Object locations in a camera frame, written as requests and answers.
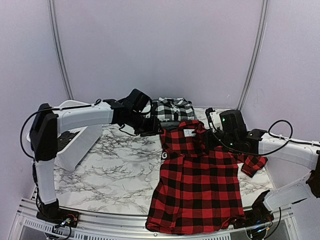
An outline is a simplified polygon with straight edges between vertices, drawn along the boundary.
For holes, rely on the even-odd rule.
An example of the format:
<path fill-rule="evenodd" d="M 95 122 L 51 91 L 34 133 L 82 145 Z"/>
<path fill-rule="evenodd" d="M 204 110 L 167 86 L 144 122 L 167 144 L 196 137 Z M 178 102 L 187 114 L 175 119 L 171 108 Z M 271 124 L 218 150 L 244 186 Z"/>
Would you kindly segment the red black plaid shirt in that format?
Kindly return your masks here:
<path fill-rule="evenodd" d="M 207 149 L 198 120 L 181 122 L 160 136 L 159 182 L 145 223 L 151 232 L 173 235 L 212 233 L 242 219 L 238 172 L 253 177 L 267 158 Z"/>

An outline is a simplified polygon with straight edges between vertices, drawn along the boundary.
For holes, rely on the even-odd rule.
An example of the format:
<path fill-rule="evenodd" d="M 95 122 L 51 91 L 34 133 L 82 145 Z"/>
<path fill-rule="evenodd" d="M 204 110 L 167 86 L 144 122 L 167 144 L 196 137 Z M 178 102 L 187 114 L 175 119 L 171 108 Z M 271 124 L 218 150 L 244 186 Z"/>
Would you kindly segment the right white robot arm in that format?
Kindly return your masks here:
<path fill-rule="evenodd" d="M 258 224 L 278 208 L 296 204 L 311 197 L 320 196 L 320 144 L 317 141 L 303 141 L 275 135 L 270 130 L 247 130 L 240 110 L 231 109 L 217 112 L 205 110 L 209 130 L 206 146 L 255 157 L 271 157 L 306 167 L 310 172 L 304 177 L 277 190 L 261 193 L 253 202 L 247 219 Z"/>

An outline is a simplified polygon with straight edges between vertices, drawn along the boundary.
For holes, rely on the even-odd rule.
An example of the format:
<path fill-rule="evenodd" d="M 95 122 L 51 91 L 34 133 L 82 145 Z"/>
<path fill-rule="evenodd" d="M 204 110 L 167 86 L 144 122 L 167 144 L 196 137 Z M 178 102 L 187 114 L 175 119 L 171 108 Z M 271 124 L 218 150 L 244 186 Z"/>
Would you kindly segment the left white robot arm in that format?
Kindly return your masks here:
<path fill-rule="evenodd" d="M 143 111 L 152 100 L 145 93 L 133 89 L 120 100 L 98 99 L 91 104 L 53 107 L 43 103 L 27 119 L 33 120 L 30 127 L 30 148 L 33 160 L 34 182 L 37 186 L 38 211 L 51 222 L 63 219 L 54 184 L 54 159 L 58 154 L 58 136 L 66 131 L 95 125 L 130 126 L 134 135 L 147 137 L 163 132 L 157 117 L 146 117 Z"/>

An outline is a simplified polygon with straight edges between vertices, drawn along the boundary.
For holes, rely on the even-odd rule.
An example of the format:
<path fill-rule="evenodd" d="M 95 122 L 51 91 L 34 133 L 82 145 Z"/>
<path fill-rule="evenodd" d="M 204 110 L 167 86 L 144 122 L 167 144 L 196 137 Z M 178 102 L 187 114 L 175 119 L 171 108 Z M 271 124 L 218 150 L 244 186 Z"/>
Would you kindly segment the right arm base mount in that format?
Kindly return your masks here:
<path fill-rule="evenodd" d="M 236 218 L 231 221 L 234 229 L 253 227 L 265 223 L 270 223 L 274 220 L 274 215 L 267 212 L 266 214 L 254 213 L 253 210 L 244 212 L 244 217 Z"/>

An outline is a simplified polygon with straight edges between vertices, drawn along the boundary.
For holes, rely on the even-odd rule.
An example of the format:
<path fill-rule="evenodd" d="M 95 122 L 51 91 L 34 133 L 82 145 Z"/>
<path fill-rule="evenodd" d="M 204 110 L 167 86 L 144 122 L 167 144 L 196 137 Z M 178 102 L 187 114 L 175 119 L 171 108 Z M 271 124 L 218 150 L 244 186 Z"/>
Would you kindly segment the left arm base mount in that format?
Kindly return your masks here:
<path fill-rule="evenodd" d="M 72 228 L 76 228 L 78 225 L 80 213 L 78 211 L 67 210 L 67 209 L 59 209 L 58 213 L 54 217 L 44 216 L 39 211 L 36 214 L 36 218 L 53 223 L 56 226 L 70 226 Z"/>

